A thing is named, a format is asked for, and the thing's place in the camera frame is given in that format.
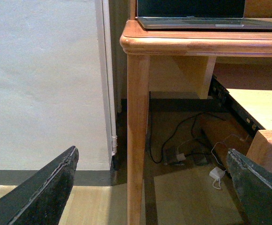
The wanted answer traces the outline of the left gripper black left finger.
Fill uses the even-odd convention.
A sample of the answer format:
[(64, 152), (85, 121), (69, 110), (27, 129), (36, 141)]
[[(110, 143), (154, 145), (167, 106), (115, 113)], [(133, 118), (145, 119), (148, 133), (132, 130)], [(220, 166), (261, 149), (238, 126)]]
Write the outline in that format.
[(79, 152), (70, 147), (0, 198), (0, 225), (57, 225), (71, 193)]

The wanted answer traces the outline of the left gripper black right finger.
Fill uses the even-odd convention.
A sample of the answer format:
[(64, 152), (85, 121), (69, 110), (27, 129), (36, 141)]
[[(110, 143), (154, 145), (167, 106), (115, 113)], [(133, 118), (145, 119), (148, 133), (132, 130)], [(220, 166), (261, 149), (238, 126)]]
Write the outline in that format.
[(252, 225), (272, 225), (272, 173), (235, 149), (226, 159), (237, 196)]

